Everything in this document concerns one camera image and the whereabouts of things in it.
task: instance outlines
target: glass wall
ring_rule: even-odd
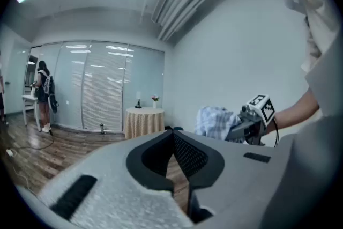
[[[123,78],[126,45],[94,42],[87,54],[82,92],[84,128],[122,131]]]
[[[137,93],[142,107],[152,107],[153,95],[159,96],[157,107],[162,108],[163,71],[165,54],[161,51],[129,45],[123,89],[123,119],[126,109],[137,104]]]
[[[59,42],[39,48],[55,82],[59,103],[53,123],[72,129],[123,131],[126,109],[162,107],[164,53],[103,41]]]
[[[89,41],[64,42],[55,70],[55,96],[59,103],[55,122],[64,127],[82,129],[81,87]]]

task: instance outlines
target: beige tablecloth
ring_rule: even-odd
[[[143,107],[126,110],[125,138],[161,132],[165,129],[164,110],[161,108]]]

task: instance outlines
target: wooden floor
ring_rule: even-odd
[[[27,112],[28,125],[24,125],[22,114],[8,117],[9,126],[1,124],[0,154],[15,184],[36,193],[60,171],[66,169],[80,158],[102,146],[125,140],[123,134],[101,135],[83,131],[67,131],[53,128],[54,143],[43,150],[13,150],[13,158],[6,154],[9,147],[45,147],[52,142],[50,134],[38,132],[33,112]],[[174,156],[170,159],[167,178],[174,182],[174,199],[186,211],[188,181],[183,175]]]

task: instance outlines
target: plaid cloth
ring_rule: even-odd
[[[229,112],[223,107],[206,106],[198,111],[195,133],[224,141],[231,127],[241,122],[241,119],[237,115],[234,115],[233,112]],[[245,139],[237,138],[230,141],[243,143]]]

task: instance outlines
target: black hair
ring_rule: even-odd
[[[38,70],[43,70],[47,75],[50,75],[50,71],[43,60],[38,63]]]

